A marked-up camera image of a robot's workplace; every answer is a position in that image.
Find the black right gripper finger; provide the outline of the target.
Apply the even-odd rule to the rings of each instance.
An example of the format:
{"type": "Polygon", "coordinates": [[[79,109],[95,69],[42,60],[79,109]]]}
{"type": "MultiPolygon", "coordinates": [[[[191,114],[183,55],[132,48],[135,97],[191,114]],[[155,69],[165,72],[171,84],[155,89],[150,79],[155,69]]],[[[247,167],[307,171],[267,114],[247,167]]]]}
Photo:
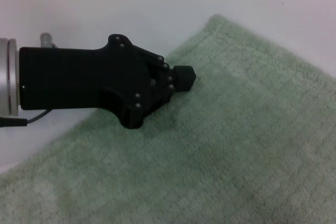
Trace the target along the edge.
{"type": "Polygon", "coordinates": [[[152,84],[151,78],[138,79],[131,92],[131,119],[143,119],[170,102],[174,92],[190,91],[194,79],[164,78],[152,84]]]}
{"type": "Polygon", "coordinates": [[[195,72],[191,66],[174,66],[170,68],[170,65],[165,62],[164,57],[161,55],[157,55],[140,47],[136,47],[136,52],[140,58],[144,60],[151,77],[158,78],[161,74],[167,74],[173,78],[189,78],[195,76],[195,72]]]}

